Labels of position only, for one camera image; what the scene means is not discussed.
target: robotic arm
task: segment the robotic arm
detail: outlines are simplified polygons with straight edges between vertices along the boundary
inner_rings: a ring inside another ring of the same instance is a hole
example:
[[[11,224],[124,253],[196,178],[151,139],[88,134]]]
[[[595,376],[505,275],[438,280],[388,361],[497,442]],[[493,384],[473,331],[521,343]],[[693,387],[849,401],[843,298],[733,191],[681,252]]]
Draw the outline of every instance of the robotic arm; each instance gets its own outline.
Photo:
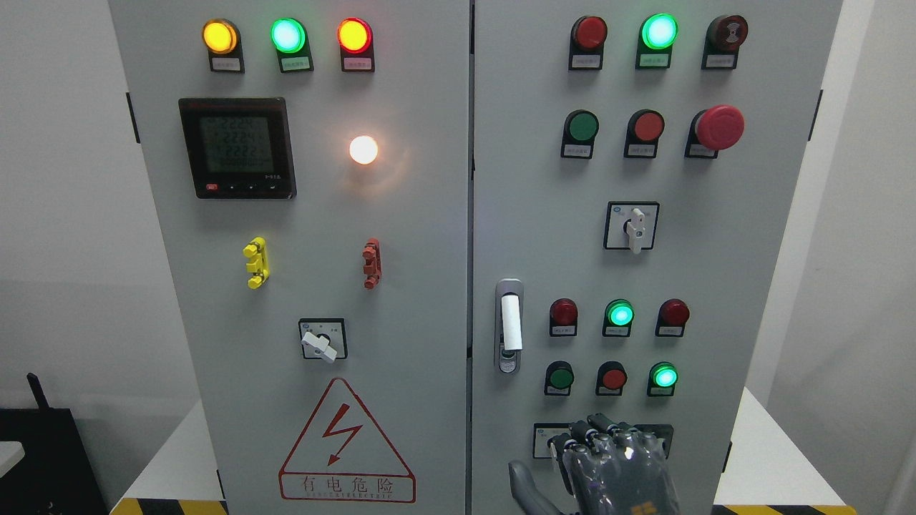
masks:
[[[548,445],[582,515],[680,515],[661,442],[602,413],[571,424]],[[509,463],[512,497],[526,515],[564,515],[534,484],[527,467]]]

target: lightning bolt symbol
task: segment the lightning bolt symbol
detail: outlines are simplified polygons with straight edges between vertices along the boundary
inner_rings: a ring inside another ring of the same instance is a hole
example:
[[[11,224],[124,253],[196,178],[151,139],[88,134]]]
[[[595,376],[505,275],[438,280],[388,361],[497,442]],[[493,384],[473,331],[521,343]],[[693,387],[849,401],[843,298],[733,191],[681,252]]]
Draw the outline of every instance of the lightning bolt symbol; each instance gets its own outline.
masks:
[[[340,409],[337,410],[337,414],[334,415],[333,420],[331,420],[331,423],[328,424],[328,429],[325,429],[324,434],[322,435],[322,438],[327,438],[328,436],[335,436],[336,434],[350,433],[350,436],[348,436],[346,441],[343,442],[343,445],[341,445],[341,448],[338,449],[336,453],[332,454],[331,457],[328,458],[328,466],[333,465],[334,463],[337,462],[337,460],[341,459],[340,453],[350,443],[350,441],[353,440],[353,437],[356,436],[357,433],[359,433],[359,430],[363,429],[362,425],[356,425],[354,427],[348,427],[346,429],[338,429],[336,431],[334,430],[334,426],[337,425],[337,422],[341,421],[341,419],[344,417],[344,415],[349,410],[350,410],[349,404],[341,404]]]

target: gray metal panel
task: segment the gray metal panel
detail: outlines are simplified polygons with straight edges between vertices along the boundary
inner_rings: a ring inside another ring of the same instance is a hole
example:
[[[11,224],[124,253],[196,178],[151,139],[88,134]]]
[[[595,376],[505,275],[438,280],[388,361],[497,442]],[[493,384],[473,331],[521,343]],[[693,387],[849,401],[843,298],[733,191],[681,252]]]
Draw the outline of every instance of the gray metal panel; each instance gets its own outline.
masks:
[[[474,513],[512,513],[507,462],[525,458],[563,510],[573,499],[551,460],[533,460],[531,425],[603,411],[612,420],[670,423],[671,470],[683,513],[708,513],[791,203],[839,0],[818,2],[613,2],[546,0],[518,8],[478,0],[475,27],[474,155]],[[638,30],[671,12],[681,33],[666,71],[636,71]],[[737,70],[701,71],[703,37],[716,16],[741,14],[749,37]],[[602,16],[609,35],[601,71],[566,71],[570,29]],[[719,159],[685,159],[693,116],[715,104],[739,107],[744,137]],[[657,159],[623,159],[627,121],[639,109],[665,116]],[[562,123],[588,109],[601,123],[591,160],[560,158]],[[661,203],[655,248],[638,256],[604,250],[608,201]],[[494,288],[525,287],[521,369],[493,365]],[[548,337],[548,310],[579,306],[575,337]],[[603,338],[616,298],[632,301],[629,338]],[[692,311],[683,338],[656,338],[670,298]],[[572,364],[572,396],[545,397],[544,372]],[[597,398],[606,360],[625,365],[619,398]],[[673,398],[648,398],[649,368],[681,372]]]
[[[232,513],[462,512],[468,5],[112,0],[111,7]],[[282,16],[308,30],[314,72],[279,73],[269,28]],[[372,25],[375,73],[340,70],[335,29],[347,16]],[[239,27],[244,75],[209,71],[201,27],[212,17]],[[299,195],[195,198],[178,110],[179,98],[193,96],[285,97]],[[360,134],[381,148],[370,169],[347,155]],[[267,240],[272,275],[251,291],[242,247],[254,236]],[[384,267],[372,291],[361,275],[368,237],[380,240]],[[349,357],[303,360],[300,317],[346,319]],[[338,376],[417,477],[415,504],[280,498],[278,471]]]

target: yellow black hazard tape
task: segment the yellow black hazard tape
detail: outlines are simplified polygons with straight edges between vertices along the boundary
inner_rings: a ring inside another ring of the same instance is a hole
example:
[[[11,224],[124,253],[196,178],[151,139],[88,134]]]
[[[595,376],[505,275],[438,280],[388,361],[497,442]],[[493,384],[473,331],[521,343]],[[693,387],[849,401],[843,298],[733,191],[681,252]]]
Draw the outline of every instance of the yellow black hazard tape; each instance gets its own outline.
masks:
[[[849,506],[713,506],[712,515],[856,515]]]
[[[226,515],[224,500],[121,499],[111,515]]]
[[[227,515],[224,500],[121,499],[111,515]],[[848,506],[713,506],[711,515],[856,515]]]

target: red triangle sign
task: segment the red triangle sign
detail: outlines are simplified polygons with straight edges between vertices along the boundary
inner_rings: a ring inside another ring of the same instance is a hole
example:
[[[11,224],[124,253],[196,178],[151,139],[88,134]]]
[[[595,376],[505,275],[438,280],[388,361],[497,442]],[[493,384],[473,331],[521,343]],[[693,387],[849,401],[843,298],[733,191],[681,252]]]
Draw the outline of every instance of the red triangle sign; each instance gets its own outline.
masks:
[[[334,378],[279,471],[296,500],[417,500],[417,478],[344,378]]]

